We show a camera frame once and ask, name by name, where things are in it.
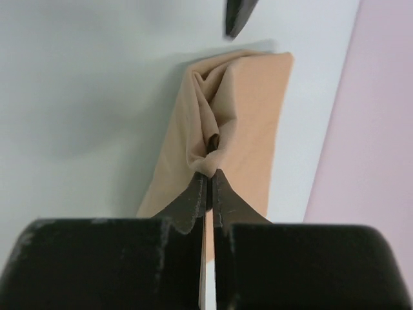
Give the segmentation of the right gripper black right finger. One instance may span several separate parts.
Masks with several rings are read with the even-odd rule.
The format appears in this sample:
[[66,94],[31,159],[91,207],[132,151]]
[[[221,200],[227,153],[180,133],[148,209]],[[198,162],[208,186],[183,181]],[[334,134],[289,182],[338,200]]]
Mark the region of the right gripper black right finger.
[[230,309],[236,295],[232,227],[237,224],[268,225],[270,221],[240,197],[223,170],[218,169],[211,182],[216,306],[218,309]]

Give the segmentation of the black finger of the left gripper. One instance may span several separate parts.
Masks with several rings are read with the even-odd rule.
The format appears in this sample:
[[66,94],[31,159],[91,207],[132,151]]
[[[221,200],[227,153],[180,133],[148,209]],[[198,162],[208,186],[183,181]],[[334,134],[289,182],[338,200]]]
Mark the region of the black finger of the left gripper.
[[227,0],[225,9],[225,36],[236,38],[250,19],[258,0]]

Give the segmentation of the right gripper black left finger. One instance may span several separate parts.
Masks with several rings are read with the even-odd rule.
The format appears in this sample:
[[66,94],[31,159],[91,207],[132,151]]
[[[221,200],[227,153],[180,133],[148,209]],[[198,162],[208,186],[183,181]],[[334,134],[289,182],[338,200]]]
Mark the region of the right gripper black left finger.
[[162,220],[157,296],[161,309],[205,308],[205,223],[208,178],[187,188],[155,218]]

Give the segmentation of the beige t shirt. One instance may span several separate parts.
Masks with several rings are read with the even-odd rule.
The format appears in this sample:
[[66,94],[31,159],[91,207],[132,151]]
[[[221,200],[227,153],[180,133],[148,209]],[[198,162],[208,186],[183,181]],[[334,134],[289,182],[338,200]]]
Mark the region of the beige t shirt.
[[[265,217],[277,124],[294,58],[240,50],[190,65],[183,75],[152,180],[138,210],[142,309],[161,309],[157,296],[162,220],[155,218],[188,186],[208,178],[205,259],[214,261],[211,179],[223,170],[232,188]],[[274,226],[237,224],[234,241],[236,295],[231,308],[262,306],[261,279],[274,253]]]

